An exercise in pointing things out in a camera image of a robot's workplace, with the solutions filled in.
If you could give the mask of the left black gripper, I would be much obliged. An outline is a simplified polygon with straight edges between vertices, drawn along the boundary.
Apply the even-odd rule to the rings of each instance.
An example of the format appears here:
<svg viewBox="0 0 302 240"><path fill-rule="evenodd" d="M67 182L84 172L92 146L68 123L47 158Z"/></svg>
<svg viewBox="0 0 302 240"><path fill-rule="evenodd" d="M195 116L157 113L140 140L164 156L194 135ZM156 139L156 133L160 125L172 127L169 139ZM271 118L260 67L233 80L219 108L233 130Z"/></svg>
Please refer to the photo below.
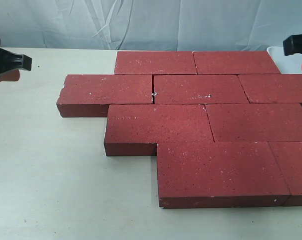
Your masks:
<svg viewBox="0 0 302 240"><path fill-rule="evenodd" d="M31 71L32 58L24 54L15 54L0 48L0 82L16 82L20 71Z"/></svg>

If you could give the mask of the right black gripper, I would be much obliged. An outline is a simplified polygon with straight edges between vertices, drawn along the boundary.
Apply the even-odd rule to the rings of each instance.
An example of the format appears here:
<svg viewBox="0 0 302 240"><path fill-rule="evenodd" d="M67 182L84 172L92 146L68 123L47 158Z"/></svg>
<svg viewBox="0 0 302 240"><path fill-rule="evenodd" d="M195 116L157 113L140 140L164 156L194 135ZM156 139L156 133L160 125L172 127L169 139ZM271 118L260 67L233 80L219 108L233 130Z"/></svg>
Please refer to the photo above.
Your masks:
<svg viewBox="0 0 302 240"><path fill-rule="evenodd" d="M302 54L302 34L291 35L283 41L284 55Z"/></svg>

